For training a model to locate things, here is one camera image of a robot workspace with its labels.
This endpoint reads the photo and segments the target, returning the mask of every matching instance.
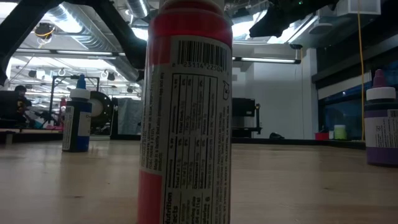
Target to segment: white label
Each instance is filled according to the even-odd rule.
[[[385,116],[365,118],[366,147],[398,148],[398,110]]]
[[[74,111],[75,109],[73,106],[67,106],[65,108],[65,120],[63,122],[63,141],[62,141],[63,150],[69,150],[70,148]]]
[[[80,112],[78,136],[90,136],[91,113]]]
[[[195,36],[171,49],[147,71],[141,169],[162,176],[161,223],[228,223],[231,49]]]

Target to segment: table surface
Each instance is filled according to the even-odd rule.
[[[0,146],[1,223],[136,223],[139,142]],[[365,151],[234,144],[231,223],[396,223],[398,169]]]

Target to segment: purple bottle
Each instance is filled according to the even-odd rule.
[[[398,167],[398,103],[396,89],[386,86],[377,70],[373,87],[366,91],[365,138],[368,164]]]

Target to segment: paint bottle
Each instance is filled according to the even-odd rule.
[[[386,85],[377,70],[373,87],[366,91],[365,138],[368,164],[398,166],[398,103],[396,89]]]
[[[168,0],[150,22],[138,224],[229,223],[232,30],[223,7]]]
[[[70,90],[65,109],[62,151],[87,152],[90,141],[91,103],[90,91],[86,90],[85,76],[80,75],[76,88]]]

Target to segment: barcode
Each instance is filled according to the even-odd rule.
[[[398,118],[398,110],[390,111],[390,117]]]
[[[218,66],[225,71],[226,57],[226,49],[214,44],[192,40],[180,40],[178,42],[177,63],[179,65],[184,65],[187,62],[203,63]]]

